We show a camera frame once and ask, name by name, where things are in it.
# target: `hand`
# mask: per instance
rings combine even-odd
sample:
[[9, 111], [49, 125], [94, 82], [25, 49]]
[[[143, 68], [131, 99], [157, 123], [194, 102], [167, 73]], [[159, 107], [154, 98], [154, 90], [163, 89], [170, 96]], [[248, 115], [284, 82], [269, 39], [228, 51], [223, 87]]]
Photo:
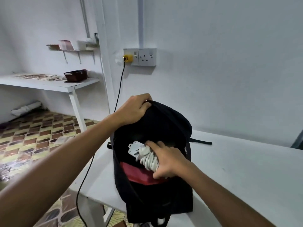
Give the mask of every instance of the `hand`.
[[161, 177], [180, 176], [180, 173], [190, 161], [188, 161], [179, 149], [165, 146], [161, 141], [154, 143], [147, 141], [145, 145], [149, 146], [159, 159], [159, 168], [153, 174], [154, 179]]
[[114, 114], [121, 121], [121, 125], [127, 125], [137, 122], [143, 117], [146, 110], [152, 105], [146, 102], [152, 100], [150, 94], [131, 96]]

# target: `patterned floor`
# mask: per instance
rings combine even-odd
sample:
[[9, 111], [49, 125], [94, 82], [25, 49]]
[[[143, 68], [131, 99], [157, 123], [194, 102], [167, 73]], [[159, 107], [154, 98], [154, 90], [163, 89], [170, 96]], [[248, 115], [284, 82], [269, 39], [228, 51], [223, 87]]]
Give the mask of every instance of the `patterned floor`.
[[[86, 126], [98, 121], [85, 119]], [[61, 136], [74, 136], [80, 133], [74, 116], [36, 111], [13, 122], [0, 125], [0, 179], [9, 181], [21, 172], [29, 169], [39, 159], [47, 156], [56, 146], [55, 141]], [[125, 220], [126, 214], [114, 211], [108, 227]], [[74, 200], [69, 191], [48, 210], [36, 223], [36, 227], [83, 227]]]

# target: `backpack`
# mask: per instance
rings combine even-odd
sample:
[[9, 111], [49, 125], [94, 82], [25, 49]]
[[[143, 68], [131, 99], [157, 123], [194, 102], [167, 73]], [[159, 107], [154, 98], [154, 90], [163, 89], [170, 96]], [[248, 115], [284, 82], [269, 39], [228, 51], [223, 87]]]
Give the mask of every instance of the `backpack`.
[[[180, 177], [162, 180], [157, 184], [144, 185], [129, 180], [122, 164], [136, 169], [144, 166], [128, 154], [128, 146], [134, 141], [162, 141], [167, 146], [178, 148], [191, 161], [189, 142], [212, 144], [191, 139], [192, 127], [179, 112], [155, 101], [145, 115], [136, 123], [122, 126], [111, 135], [108, 147], [113, 149], [116, 188], [126, 203], [129, 223], [151, 222], [153, 226], [166, 226], [171, 214], [193, 210], [192, 188]], [[165, 219], [158, 225], [157, 219]]]

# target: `tabletop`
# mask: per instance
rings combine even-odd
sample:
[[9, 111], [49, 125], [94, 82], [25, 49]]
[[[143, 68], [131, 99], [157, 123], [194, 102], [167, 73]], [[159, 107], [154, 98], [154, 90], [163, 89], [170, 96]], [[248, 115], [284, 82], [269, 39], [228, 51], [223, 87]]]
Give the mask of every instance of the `tabletop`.
[[[302, 226], [302, 150], [200, 131], [193, 131], [192, 138], [213, 143], [190, 144], [192, 161], [200, 170], [276, 226]], [[107, 142], [96, 152], [81, 193], [126, 212], [115, 187], [112, 150], [106, 147]], [[70, 189], [78, 191], [88, 165]], [[168, 226], [220, 226], [195, 192], [193, 203], [193, 212], [172, 215]]]
[[87, 78], [86, 80], [83, 80], [81, 83], [64, 83], [64, 80], [48, 81], [48, 80], [36, 80], [36, 79], [22, 79], [15, 77], [18, 75], [26, 75], [26, 73], [1, 75], [0, 84], [59, 91], [59, 92], [72, 92], [73, 89], [85, 87], [87, 85], [99, 81], [99, 79], [97, 78]]

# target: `red fabric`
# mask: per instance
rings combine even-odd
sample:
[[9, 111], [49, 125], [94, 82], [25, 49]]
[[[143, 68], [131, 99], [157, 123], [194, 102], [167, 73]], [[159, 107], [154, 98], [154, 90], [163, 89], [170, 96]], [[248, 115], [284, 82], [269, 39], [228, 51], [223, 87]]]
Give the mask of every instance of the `red fabric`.
[[160, 184], [167, 181], [167, 179], [154, 179], [152, 176], [154, 172], [149, 171], [145, 168], [139, 169], [124, 162], [120, 162], [120, 166], [122, 167], [131, 182], [140, 183], [148, 186]]

